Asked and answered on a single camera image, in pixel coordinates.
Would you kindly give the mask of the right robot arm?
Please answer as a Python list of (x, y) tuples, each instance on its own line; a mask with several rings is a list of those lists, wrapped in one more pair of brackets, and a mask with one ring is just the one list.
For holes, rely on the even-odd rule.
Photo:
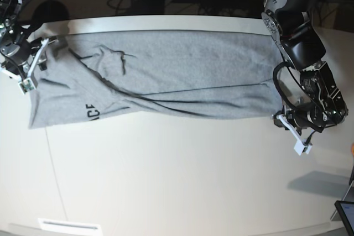
[[(30, 35), (37, 31), (44, 21), (33, 18), (29, 27), (25, 28), (19, 22), (19, 17), (24, 8), (32, 0), (1, 0), (1, 72), (11, 78), (23, 82), (29, 78), (36, 66), (44, 67), (44, 61), (40, 60), (40, 53), (48, 44), (57, 41), (56, 37), (39, 38), (31, 43)], [(53, 0), (48, 0), (45, 11), (50, 13)]]

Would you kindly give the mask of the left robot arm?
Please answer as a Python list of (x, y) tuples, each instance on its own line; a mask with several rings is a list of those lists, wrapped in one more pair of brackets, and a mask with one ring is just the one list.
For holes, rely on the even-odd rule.
[(31, 93), (29, 126), (155, 112), (207, 119), (274, 115), (322, 132), (348, 114), (311, 24), (314, 0), (265, 0), (269, 35), (186, 30), (58, 36)]

